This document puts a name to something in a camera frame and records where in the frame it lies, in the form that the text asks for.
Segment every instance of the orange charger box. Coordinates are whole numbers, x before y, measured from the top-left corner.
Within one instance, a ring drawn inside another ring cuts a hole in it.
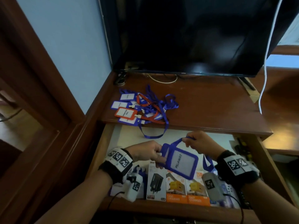
[[[187,204],[186,179],[166,171],[166,202]]]
[[[210,198],[202,181],[202,171],[195,171],[193,180],[186,180],[187,197],[189,204],[210,206]]]

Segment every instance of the white cable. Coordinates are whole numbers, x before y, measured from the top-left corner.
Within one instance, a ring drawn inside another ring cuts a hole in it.
[[[152,80],[154,80],[154,81],[156,81],[156,82],[159,82],[159,83],[164,83],[164,84],[170,84],[170,83],[174,83],[175,81],[177,81],[177,79],[178,79],[178,76],[176,75],[176,79],[174,80],[174,81],[172,81],[172,82],[160,82],[160,81],[158,81],[158,80],[155,80],[155,79],[153,79],[149,74],[147,74]]]
[[[265,59],[264,59],[264,75],[265,75],[265,81],[264,81],[264,85],[263,85],[263,88],[262,88],[262,91],[261,91],[261,94],[260,94],[260,97],[259,97],[259,110],[260,110],[260,113],[261,113],[261,114],[262,114],[261,99],[262,99],[262,95],[263,95],[263,93],[264,93],[264,90],[265,90],[265,87],[266,87],[266,83],[267,83],[267,67],[266,67],[266,61],[267,61],[267,56],[268,56],[269,47],[270,47],[270,43],[271,43],[271,38],[272,38],[273,31],[274,31],[274,28],[275,28],[276,18],[277,18],[277,15],[278,15],[278,12],[279,12],[281,3],[282,3],[282,0],[279,0],[279,2],[278,2],[278,4],[277,4],[277,7],[276,7],[276,11],[275,11],[275,14],[274,14],[274,19],[273,19],[273,23],[272,23],[272,27],[271,27],[271,31],[270,31],[270,35],[269,35],[269,40],[268,40],[268,44],[267,44],[267,49],[266,49]]]

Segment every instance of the left hand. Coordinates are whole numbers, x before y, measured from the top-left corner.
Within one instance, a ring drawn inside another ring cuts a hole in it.
[[[132,145],[125,148],[133,157],[133,162],[139,160],[152,160],[156,162],[156,167],[159,167],[159,163],[165,163],[166,158],[157,154],[160,152],[162,145],[155,141],[148,141]]]

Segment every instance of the black wrist strap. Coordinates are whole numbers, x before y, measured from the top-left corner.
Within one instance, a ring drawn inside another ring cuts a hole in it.
[[[226,181],[226,183],[228,184],[231,184],[236,190],[239,190],[243,187],[244,184],[253,183],[259,179],[257,173],[253,170],[235,175],[233,170],[229,167],[229,164],[224,160],[225,158],[230,156],[235,156],[235,154],[226,150],[217,158],[218,164],[215,166],[215,168],[217,169],[218,175],[222,178],[222,180]],[[235,163],[235,168],[242,168],[236,160]]]
[[[119,162],[116,163],[117,166],[121,165],[123,167],[122,171],[120,171],[116,167],[116,165],[112,164],[109,161],[109,159],[116,157],[117,150],[118,149],[114,149],[113,151],[111,151],[109,153],[109,155],[105,158],[105,161],[98,168],[98,170],[103,170],[104,172],[109,174],[109,176],[111,177],[111,179],[113,181],[113,184],[115,184],[115,183],[124,183],[124,181],[127,179],[127,177],[129,177],[129,175],[131,173],[130,171],[132,170],[132,166],[133,166],[132,161],[130,161],[126,166],[124,166],[125,162],[124,162],[123,159],[125,159],[126,156],[125,157],[122,156],[121,158],[119,158],[117,160]],[[121,150],[124,151],[129,156],[129,158],[131,158],[131,160],[133,160],[131,154],[127,150],[125,150],[125,149],[121,149]]]

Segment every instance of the forearm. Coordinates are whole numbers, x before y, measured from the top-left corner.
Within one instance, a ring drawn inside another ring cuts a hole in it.
[[[36,223],[89,223],[111,186],[111,177],[99,170],[63,197]]]
[[[299,210],[267,186],[262,180],[245,184],[242,192],[261,223],[296,223]]]

